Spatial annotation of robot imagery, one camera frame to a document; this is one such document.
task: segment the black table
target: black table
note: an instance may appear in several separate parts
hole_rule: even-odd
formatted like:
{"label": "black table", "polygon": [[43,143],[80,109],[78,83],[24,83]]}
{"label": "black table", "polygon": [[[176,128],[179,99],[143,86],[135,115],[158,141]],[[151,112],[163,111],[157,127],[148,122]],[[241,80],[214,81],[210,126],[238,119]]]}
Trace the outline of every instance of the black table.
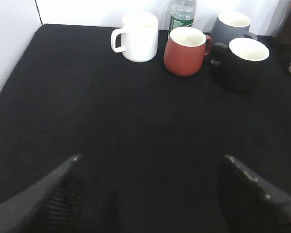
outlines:
{"label": "black table", "polygon": [[291,194],[291,77],[276,51],[259,87],[234,94],[208,62],[170,74],[166,31],[139,64],[111,50],[112,30],[34,35],[0,93],[0,202],[80,152],[84,232],[228,232],[216,196],[226,153]]}

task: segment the black mug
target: black mug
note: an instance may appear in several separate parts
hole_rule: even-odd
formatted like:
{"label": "black mug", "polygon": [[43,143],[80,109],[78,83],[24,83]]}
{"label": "black mug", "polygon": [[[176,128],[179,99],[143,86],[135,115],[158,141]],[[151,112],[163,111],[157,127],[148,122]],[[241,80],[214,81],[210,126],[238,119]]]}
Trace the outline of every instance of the black mug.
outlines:
{"label": "black mug", "polygon": [[265,45],[249,38],[233,39],[229,46],[216,43],[210,59],[218,66],[214,78],[224,89],[250,91],[257,85],[269,55]]}

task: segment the cup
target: cup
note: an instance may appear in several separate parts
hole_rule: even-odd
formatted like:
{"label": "cup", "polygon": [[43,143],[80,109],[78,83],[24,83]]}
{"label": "cup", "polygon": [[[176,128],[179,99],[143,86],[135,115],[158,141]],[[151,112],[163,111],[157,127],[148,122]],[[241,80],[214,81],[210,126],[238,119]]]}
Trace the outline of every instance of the cup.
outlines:
{"label": "cup", "polygon": [[171,73],[191,76],[198,72],[204,56],[211,50],[211,37],[191,27],[179,27],[170,32],[164,63]]}
{"label": "cup", "polygon": [[233,39],[229,46],[216,43],[212,57],[218,66],[215,80],[223,88],[233,92],[247,92],[256,87],[270,52],[262,43],[249,38]]}
{"label": "cup", "polygon": [[249,32],[250,24],[250,18],[242,13],[221,12],[210,33],[212,44],[223,43],[228,45],[232,39],[239,37],[258,40],[255,34]]}
{"label": "cup", "polygon": [[[133,62],[147,62],[155,57],[159,38],[159,21],[148,12],[127,14],[123,27],[111,34],[111,48]],[[116,37],[121,34],[121,46],[116,48]]]}

